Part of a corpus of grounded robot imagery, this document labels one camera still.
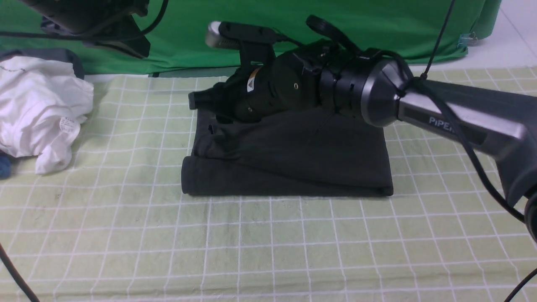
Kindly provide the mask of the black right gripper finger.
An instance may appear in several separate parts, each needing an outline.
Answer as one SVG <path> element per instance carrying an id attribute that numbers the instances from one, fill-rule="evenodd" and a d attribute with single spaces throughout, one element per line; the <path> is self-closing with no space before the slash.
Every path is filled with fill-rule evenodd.
<path id="1" fill-rule="evenodd" d="M 229 124 L 229 105 L 226 99 L 224 82 L 218 82 L 213 87 L 188 94 L 190 110 L 206 110 L 215 115 L 217 122 Z"/>

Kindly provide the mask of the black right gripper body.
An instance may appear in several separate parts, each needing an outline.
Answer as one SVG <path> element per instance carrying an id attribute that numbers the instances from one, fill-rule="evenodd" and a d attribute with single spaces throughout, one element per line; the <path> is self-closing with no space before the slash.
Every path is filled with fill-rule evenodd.
<path id="1" fill-rule="evenodd" d="M 322 106 L 321 74 L 335 44 L 306 44 L 278 57 L 268 47 L 268 59 L 240 50 L 240 67 L 223 86 L 218 121 L 256 123 L 287 111 Z"/>

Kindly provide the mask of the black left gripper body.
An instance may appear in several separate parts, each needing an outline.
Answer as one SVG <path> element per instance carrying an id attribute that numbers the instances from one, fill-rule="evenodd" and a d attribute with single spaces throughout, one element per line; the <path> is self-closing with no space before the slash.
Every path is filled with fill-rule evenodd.
<path id="1" fill-rule="evenodd" d="M 129 57 L 149 57 L 150 42 L 133 15 L 148 14 L 148 0 L 22 0 L 42 16 L 46 39 L 81 41 Z"/>

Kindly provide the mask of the gray right robot arm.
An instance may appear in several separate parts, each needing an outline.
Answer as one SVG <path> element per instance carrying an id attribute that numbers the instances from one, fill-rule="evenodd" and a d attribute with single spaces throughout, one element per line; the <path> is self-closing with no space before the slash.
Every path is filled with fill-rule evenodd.
<path id="1" fill-rule="evenodd" d="M 224 122 L 322 107 L 377 128 L 406 122 L 465 149 L 484 187 L 536 238 L 536 98 L 415 77 L 396 53 L 318 40 L 190 93 Z"/>

